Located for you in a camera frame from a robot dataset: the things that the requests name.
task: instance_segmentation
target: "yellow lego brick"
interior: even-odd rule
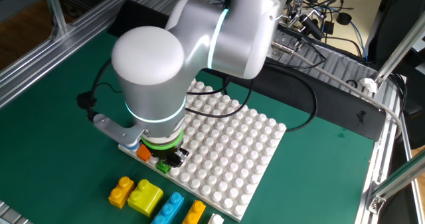
[[[163,196],[164,193],[161,189],[143,179],[139,182],[136,189],[132,191],[127,202],[131,208],[147,217],[151,217],[152,211]]]
[[[126,201],[133,190],[134,181],[128,177],[121,177],[117,187],[111,191],[111,195],[108,198],[109,202],[121,209],[124,204],[126,204]]]
[[[183,224],[197,224],[204,210],[204,203],[202,203],[202,201],[195,201],[183,221]]]

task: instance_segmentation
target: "glowing cyan ring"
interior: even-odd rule
[[[176,117],[176,116],[177,116],[177,115],[178,115],[178,114],[182,111],[182,109],[184,109],[184,108],[185,108],[185,104],[186,104],[186,97],[185,97],[185,99],[184,99],[183,103],[181,104],[181,107],[178,109],[178,111],[176,111],[176,112],[175,112],[174,114],[172,114],[171,116],[168,116],[168,117],[163,118],[163,119],[160,119],[160,120],[147,120],[147,119],[145,119],[145,118],[141,118],[141,117],[139,117],[139,116],[135,115],[135,113],[133,113],[133,112],[130,110],[130,108],[128,107],[127,103],[126,103],[126,107],[127,107],[127,109],[128,109],[128,112],[130,112],[130,114],[131,114],[131,115],[133,115],[133,116],[134,116],[134,118],[137,118],[138,120],[143,121],[143,122],[148,122],[148,123],[151,123],[151,124],[158,124],[158,123],[166,122],[166,121],[171,120],[172,118]]]
[[[214,33],[212,34],[211,43],[210,43],[210,51],[208,52],[208,61],[207,67],[212,69],[213,67],[213,56],[215,51],[215,46],[217,44],[218,35],[220,34],[221,26],[223,25],[224,18],[226,17],[228,9],[224,9],[218,18],[217,25],[215,27]]]

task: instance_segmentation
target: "lego brick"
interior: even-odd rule
[[[164,174],[167,174],[168,171],[170,170],[170,166],[168,166],[167,164],[164,164],[164,162],[162,162],[162,160],[159,160],[159,162],[157,164],[157,169],[159,171],[162,171]]]
[[[192,92],[212,87],[193,82]],[[187,96],[186,107],[205,113],[228,114],[237,100],[220,93]],[[286,131],[284,124],[245,106],[228,118],[206,118],[186,113],[182,148],[189,156],[167,174],[156,168],[158,159],[140,160],[135,152],[118,145],[127,155],[150,167],[199,199],[240,221]]]
[[[180,195],[180,193],[173,193],[152,221],[152,224],[169,224],[171,220],[173,220],[175,214],[179,211],[183,201],[184,198]]]
[[[202,213],[204,213],[205,207],[202,201],[196,200],[183,221],[183,224],[197,224]]]
[[[208,224],[223,224],[224,219],[219,214],[211,215],[210,221]]]
[[[108,198],[109,202],[121,209],[124,204],[126,204],[126,201],[133,190],[134,181],[132,181],[129,177],[121,177],[118,181],[117,187],[111,191],[111,195]]]
[[[137,156],[141,160],[147,162],[149,158],[152,156],[151,152],[146,148],[144,144],[140,145],[139,150],[137,151]]]
[[[153,210],[163,196],[164,193],[161,189],[143,179],[132,191],[127,202],[131,208],[147,217],[151,217]]]

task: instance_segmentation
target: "white cable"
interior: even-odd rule
[[[314,66],[314,64],[310,61],[307,60],[306,58],[304,58],[302,55],[294,52],[292,53],[294,56],[298,57],[300,60],[304,61],[306,64],[308,64],[309,66]],[[340,85],[344,86],[345,88],[348,88],[349,90],[351,90],[352,92],[358,94],[360,97],[363,97],[364,99],[368,100],[369,102],[371,102],[372,104],[374,104],[375,106],[378,106],[379,108],[382,108],[383,110],[385,110],[386,112],[388,112],[392,118],[394,118],[398,128],[397,128],[397,133],[396,133],[396,138],[399,137],[399,135],[401,134],[402,131],[402,123],[400,121],[400,119],[398,118],[398,116],[389,108],[387,108],[384,104],[381,104],[380,102],[374,100],[373,98],[367,96],[366,94],[363,94],[362,92],[358,91],[356,88],[353,88],[351,85],[347,84],[346,82],[342,81],[340,78],[329,74],[328,72],[324,71],[323,69],[319,68],[319,67],[313,67],[315,70],[319,71],[320,73],[328,76],[329,78],[335,80],[336,82],[338,82]]]

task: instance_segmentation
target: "yellow-green lego brick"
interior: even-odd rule
[[[132,191],[127,202],[131,208],[147,217],[151,217],[153,210],[163,196],[164,193],[159,187],[143,179],[139,182],[134,191]]]

